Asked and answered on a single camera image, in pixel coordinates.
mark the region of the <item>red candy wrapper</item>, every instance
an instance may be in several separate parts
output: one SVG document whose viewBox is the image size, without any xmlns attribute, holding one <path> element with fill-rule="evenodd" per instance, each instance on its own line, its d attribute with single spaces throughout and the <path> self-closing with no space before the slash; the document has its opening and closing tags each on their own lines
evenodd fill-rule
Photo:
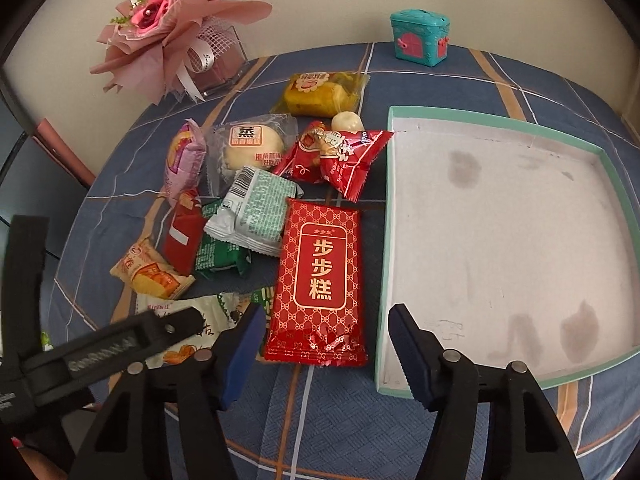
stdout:
<svg viewBox="0 0 640 480">
<path fill-rule="evenodd" d="M 298 141 L 291 147 L 278 165 L 273 168 L 273 173 L 285 178 L 291 178 L 300 182 L 320 184 L 320 148 L 316 142 L 317 135 L 326 131 L 326 126 L 321 121 L 313 121 L 298 136 Z"/>
<path fill-rule="evenodd" d="M 360 212 L 289 199 L 267 361 L 362 366 Z"/>
<path fill-rule="evenodd" d="M 371 163 L 393 132 L 324 132 L 317 135 L 322 177 L 345 199 L 357 202 Z"/>
<path fill-rule="evenodd" d="M 180 274 L 191 274 L 206 223 L 198 192 L 190 189 L 181 193 L 164 240 L 164 257 Z"/>
</svg>

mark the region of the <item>white tray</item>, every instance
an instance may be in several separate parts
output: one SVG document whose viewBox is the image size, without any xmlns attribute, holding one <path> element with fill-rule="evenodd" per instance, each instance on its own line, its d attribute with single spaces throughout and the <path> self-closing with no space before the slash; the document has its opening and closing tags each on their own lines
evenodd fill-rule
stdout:
<svg viewBox="0 0 640 480">
<path fill-rule="evenodd" d="M 410 396 L 387 331 L 395 303 L 444 348 L 522 360 L 543 388 L 638 351 L 640 231 L 603 149 L 444 108 L 392 107 L 389 129 L 381 393 Z"/>
</svg>

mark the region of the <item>barcode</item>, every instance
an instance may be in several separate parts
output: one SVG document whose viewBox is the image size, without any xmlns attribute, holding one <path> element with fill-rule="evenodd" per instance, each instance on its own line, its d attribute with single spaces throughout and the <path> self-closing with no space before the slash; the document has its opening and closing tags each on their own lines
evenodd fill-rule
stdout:
<svg viewBox="0 0 640 480">
<path fill-rule="evenodd" d="M 253 179 L 255 170 L 249 166 L 245 166 L 240 170 L 238 176 L 234 180 L 229 193 L 239 196 L 240 198 L 246 198 L 246 194 L 249 192 L 249 186 L 251 186 L 251 180 Z"/>
</svg>

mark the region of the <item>white round object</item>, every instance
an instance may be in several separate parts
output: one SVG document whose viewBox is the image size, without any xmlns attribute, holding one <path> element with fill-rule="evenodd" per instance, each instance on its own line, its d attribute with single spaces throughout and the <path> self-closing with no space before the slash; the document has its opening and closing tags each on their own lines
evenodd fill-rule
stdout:
<svg viewBox="0 0 640 480">
<path fill-rule="evenodd" d="M 334 132 L 361 132 L 364 130 L 360 116 L 354 112 L 340 112 L 331 119 Z"/>
<path fill-rule="evenodd" d="M 225 164 L 229 170 L 243 166 L 272 168 L 284 154 L 284 142 L 274 130 L 264 124 L 238 124 L 229 132 L 225 146 Z"/>
</svg>

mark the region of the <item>pink snack package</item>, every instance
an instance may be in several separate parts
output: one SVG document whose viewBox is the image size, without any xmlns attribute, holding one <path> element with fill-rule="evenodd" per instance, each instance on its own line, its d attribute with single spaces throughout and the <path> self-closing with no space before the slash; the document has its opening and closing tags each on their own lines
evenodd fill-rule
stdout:
<svg viewBox="0 0 640 480">
<path fill-rule="evenodd" d="M 200 168 L 207 155 L 207 143 L 200 127 L 187 119 L 172 140 L 164 168 L 164 192 L 171 207 L 180 193 L 198 185 Z"/>
</svg>

